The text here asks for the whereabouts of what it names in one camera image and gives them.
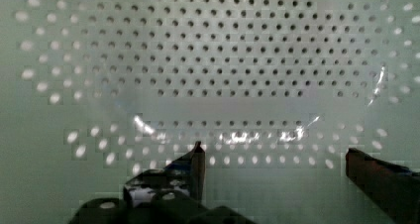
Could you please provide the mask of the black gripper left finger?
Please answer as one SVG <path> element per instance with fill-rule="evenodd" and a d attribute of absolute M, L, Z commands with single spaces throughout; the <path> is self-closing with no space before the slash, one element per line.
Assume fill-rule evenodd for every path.
<path fill-rule="evenodd" d="M 205 151 L 196 141 L 191 151 L 164 168 L 148 169 L 129 179 L 123 186 L 123 197 L 130 207 L 150 203 L 164 191 L 179 191 L 202 200 L 205 177 Z"/>

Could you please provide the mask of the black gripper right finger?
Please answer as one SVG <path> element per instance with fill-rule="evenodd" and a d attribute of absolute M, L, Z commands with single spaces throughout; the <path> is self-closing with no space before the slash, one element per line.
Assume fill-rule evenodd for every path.
<path fill-rule="evenodd" d="M 419 224 L 419 173 L 350 148 L 346 176 L 396 224 Z"/>

